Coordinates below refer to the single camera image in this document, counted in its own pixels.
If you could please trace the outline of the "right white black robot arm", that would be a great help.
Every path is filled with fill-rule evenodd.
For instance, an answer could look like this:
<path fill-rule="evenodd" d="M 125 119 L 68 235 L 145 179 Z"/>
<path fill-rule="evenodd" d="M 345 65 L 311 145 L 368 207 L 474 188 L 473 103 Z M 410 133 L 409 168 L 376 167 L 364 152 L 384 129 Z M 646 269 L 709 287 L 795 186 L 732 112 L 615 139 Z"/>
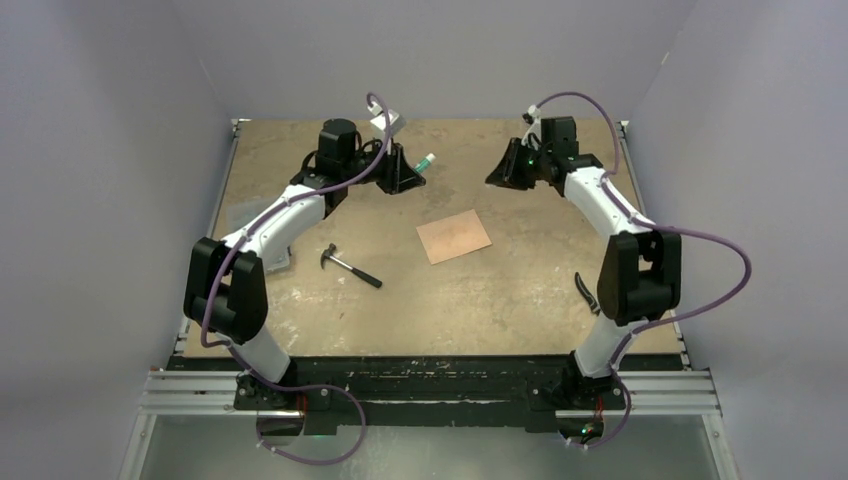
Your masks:
<path fill-rule="evenodd" d="M 540 181 L 574 205 L 606 243 L 596 293 L 600 318 L 573 354 L 576 371 L 561 392 L 584 407 L 601 391 L 638 328 L 675 308 L 681 293 L 682 240 L 662 233 L 611 183 L 593 154 L 579 149 L 573 118 L 524 114 L 528 129 L 511 139 L 488 185 L 526 191 Z"/>

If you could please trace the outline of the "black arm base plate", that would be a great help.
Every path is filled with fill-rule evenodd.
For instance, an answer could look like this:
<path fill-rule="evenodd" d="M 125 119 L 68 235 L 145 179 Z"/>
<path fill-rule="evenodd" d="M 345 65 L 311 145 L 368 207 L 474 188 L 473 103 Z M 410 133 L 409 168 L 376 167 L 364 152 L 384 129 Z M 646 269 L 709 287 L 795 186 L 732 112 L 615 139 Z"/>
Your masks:
<path fill-rule="evenodd" d="M 626 402 L 619 382 L 583 378 L 570 354 L 296 357 L 277 389 L 236 378 L 234 407 L 295 413 L 308 435 L 340 426 L 512 427 L 591 433 Z"/>

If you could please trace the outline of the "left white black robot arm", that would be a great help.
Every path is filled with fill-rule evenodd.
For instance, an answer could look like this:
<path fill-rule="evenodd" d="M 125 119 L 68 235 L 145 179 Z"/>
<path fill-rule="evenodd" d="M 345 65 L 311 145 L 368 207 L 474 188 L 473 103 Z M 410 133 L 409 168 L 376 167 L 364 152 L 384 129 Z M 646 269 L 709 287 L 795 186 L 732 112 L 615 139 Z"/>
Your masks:
<path fill-rule="evenodd" d="M 426 183 L 394 138 L 405 119 L 389 111 L 370 124 L 375 136 L 363 141 L 352 121 L 325 121 L 316 149 L 270 206 L 224 238 L 203 237 L 192 248 L 183 314 L 200 326 L 204 347 L 212 347 L 208 336 L 214 334 L 217 345 L 232 349 L 248 370 L 263 377 L 259 395 L 272 408 L 292 405 L 298 382 L 286 374 L 292 360 L 265 325 L 267 273 L 288 260 L 295 239 L 345 200 L 349 186 L 374 183 L 396 195 Z"/>

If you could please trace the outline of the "green white glue stick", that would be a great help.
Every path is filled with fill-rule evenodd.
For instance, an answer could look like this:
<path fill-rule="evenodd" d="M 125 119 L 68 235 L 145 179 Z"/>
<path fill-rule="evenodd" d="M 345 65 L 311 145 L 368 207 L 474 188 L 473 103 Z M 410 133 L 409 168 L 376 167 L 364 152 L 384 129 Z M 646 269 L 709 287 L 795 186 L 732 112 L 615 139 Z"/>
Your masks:
<path fill-rule="evenodd" d="M 423 157 L 414 167 L 414 171 L 418 174 L 422 174 L 426 171 L 436 160 L 436 155 L 433 153 L 427 154 Z"/>

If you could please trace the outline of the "brown envelope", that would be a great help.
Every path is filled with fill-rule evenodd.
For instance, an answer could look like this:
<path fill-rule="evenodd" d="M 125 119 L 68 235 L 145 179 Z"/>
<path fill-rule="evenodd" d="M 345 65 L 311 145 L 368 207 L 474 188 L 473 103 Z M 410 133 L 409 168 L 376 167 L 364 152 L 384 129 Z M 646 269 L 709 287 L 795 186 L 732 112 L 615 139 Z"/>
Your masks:
<path fill-rule="evenodd" d="M 420 225 L 416 231 L 431 265 L 492 245 L 474 209 Z"/>

